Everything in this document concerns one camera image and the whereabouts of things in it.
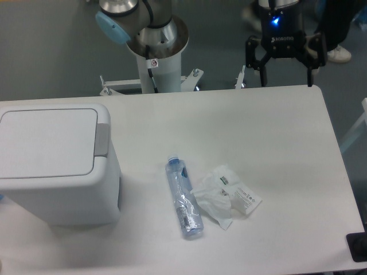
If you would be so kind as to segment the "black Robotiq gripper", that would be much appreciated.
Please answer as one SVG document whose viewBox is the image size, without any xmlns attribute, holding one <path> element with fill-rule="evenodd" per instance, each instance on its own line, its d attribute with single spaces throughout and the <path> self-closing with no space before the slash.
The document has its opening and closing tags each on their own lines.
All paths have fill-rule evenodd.
<svg viewBox="0 0 367 275">
<path fill-rule="evenodd" d="M 271 58 L 295 58 L 307 68 L 307 86 L 314 83 L 313 71 L 326 65 L 325 35 L 306 36 L 301 1 L 259 1 L 262 38 L 250 36 L 245 42 L 245 66 L 259 72 L 261 86 L 268 83 L 266 63 Z M 256 48 L 265 55 L 258 60 Z"/>
</svg>

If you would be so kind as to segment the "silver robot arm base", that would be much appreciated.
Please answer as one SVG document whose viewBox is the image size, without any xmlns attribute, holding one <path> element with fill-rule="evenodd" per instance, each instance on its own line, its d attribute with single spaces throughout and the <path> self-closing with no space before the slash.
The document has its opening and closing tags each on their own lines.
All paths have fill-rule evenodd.
<svg viewBox="0 0 367 275">
<path fill-rule="evenodd" d="M 181 53 L 189 42 L 188 27 L 173 14 L 172 1 L 99 1 L 95 15 L 102 32 L 146 59 Z"/>
</svg>

